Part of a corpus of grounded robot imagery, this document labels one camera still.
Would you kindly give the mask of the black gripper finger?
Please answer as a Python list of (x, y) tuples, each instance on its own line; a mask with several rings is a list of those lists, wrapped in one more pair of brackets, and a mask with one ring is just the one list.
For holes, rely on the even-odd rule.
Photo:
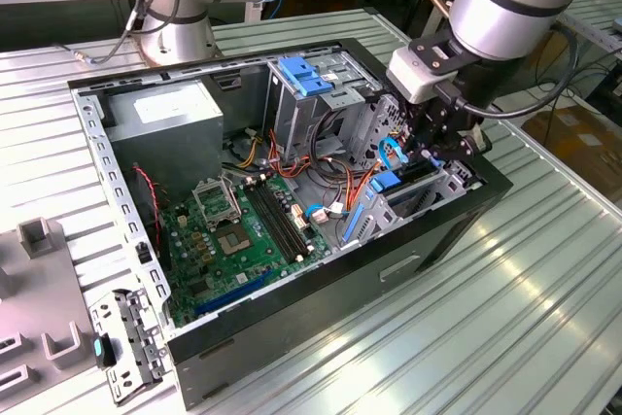
[(402, 149), (410, 160), (419, 157), (419, 153), (427, 146), (426, 112), (428, 105), (409, 105), (405, 118), (405, 142)]
[(483, 135), (480, 140), (473, 136), (449, 135), (435, 139), (427, 149), (435, 159), (469, 161), (491, 150), (491, 140)]

